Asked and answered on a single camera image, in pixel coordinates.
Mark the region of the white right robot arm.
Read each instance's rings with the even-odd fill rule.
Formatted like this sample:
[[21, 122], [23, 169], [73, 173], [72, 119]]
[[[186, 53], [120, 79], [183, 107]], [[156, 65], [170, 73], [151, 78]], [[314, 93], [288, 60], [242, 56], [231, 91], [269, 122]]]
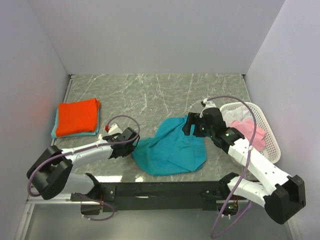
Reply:
[[246, 198], [264, 207], [268, 216], [278, 224], [284, 224], [306, 206], [305, 182], [299, 175], [290, 176], [276, 167], [234, 127], [228, 127], [221, 111], [209, 107], [202, 113], [190, 112], [182, 128], [186, 136], [208, 137], [252, 173], [257, 182], [241, 179], [234, 172], [219, 180], [218, 192], [230, 200], [233, 196]]

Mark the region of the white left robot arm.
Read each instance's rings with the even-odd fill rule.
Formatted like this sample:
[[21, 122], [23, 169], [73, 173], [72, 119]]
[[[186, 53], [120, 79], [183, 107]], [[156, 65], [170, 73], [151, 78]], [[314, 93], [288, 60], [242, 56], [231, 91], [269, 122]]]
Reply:
[[98, 160], [126, 157], [134, 151], [139, 139], [139, 132], [127, 127], [124, 131], [112, 129], [111, 135], [75, 148], [52, 145], [26, 174], [28, 194], [50, 200], [61, 193], [79, 193], [94, 201], [100, 195], [99, 181], [90, 173], [75, 174], [74, 170]]

